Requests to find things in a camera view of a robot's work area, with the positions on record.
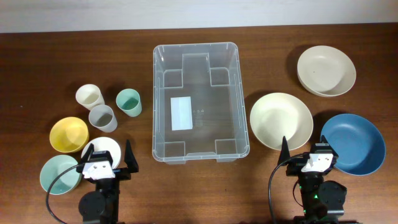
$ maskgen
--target blue bowl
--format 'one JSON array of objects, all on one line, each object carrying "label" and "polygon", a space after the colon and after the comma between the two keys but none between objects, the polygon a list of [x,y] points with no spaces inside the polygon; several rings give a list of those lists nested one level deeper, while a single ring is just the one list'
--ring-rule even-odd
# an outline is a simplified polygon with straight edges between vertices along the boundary
[{"label": "blue bowl", "polygon": [[323,126],[322,135],[339,155],[335,167],[347,174],[372,174],[386,158],[383,136],[375,125],[361,116],[334,116]]}]

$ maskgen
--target white wall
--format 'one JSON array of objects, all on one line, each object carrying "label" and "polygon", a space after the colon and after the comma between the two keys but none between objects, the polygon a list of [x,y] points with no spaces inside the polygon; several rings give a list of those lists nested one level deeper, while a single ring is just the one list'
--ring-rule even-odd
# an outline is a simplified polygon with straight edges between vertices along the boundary
[{"label": "white wall", "polygon": [[0,0],[0,32],[398,22],[398,0]]}]

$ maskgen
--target small white bowl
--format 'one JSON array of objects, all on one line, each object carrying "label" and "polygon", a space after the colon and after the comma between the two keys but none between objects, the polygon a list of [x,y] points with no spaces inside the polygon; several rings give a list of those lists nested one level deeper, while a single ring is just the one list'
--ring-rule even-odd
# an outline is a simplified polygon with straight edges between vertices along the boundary
[{"label": "small white bowl", "polygon": [[115,140],[108,137],[99,137],[93,139],[89,143],[87,143],[87,145],[83,149],[83,152],[81,152],[81,157],[85,155],[91,143],[94,145],[95,152],[109,151],[113,160],[112,169],[116,169],[118,167],[121,160],[122,152],[119,144]]},{"label": "small white bowl", "polygon": [[349,57],[329,46],[307,49],[298,59],[297,74],[306,90],[324,97],[346,93],[356,79],[355,66]]},{"label": "small white bowl", "polygon": [[276,150],[282,149],[284,136],[289,150],[303,146],[313,130],[310,110],[286,93],[271,93],[257,100],[250,112],[250,125],[261,143]]}]

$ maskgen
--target teal cup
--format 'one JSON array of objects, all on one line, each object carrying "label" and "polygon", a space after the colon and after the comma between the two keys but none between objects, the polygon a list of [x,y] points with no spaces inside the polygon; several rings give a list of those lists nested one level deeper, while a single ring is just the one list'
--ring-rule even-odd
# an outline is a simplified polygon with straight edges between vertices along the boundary
[{"label": "teal cup", "polygon": [[122,90],[116,97],[117,106],[130,117],[138,116],[142,111],[141,99],[136,90]]},{"label": "teal cup", "polygon": [[[76,159],[66,155],[55,156],[47,161],[40,172],[40,184],[43,189],[47,191],[58,175],[74,165],[77,165]],[[76,169],[72,169],[56,181],[50,194],[65,194],[73,190],[80,183],[80,180],[81,174],[76,172]]]}]

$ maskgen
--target wooden table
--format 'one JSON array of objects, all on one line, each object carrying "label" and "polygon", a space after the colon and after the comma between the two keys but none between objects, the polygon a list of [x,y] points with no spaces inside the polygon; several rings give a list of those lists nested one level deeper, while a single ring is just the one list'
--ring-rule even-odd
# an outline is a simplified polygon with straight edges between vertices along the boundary
[{"label": "wooden table", "polygon": [[[381,169],[365,177],[334,170],[326,180],[348,188],[342,220],[397,223],[398,24],[1,34],[0,222],[55,223],[39,182],[45,162],[60,154],[52,149],[49,132],[66,116],[88,123],[88,110],[75,101],[75,92],[95,83],[119,126],[113,133],[102,133],[89,125],[90,139],[109,136],[123,148],[130,139],[140,167],[132,180],[121,183],[121,221],[268,223],[267,184],[279,152],[263,146],[250,128],[251,151],[234,162],[170,166],[155,161],[151,153],[154,47],[226,41],[239,47],[248,122],[254,102],[272,92],[292,94],[312,112],[313,137],[292,154],[308,151],[326,120],[339,113],[364,116],[379,128],[387,145]],[[352,59],[357,80],[347,94],[322,98],[300,85],[298,57],[314,45],[336,47]],[[126,87],[141,94],[143,111],[137,118],[116,107],[116,95]],[[78,159],[80,152],[72,156]],[[272,197],[280,220],[303,214],[292,197],[295,181],[284,169],[274,177]],[[94,185],[82,180],[72,192],[52,196],[50,204],[61,219],[80,223],[78,202],[92,190]]]}]

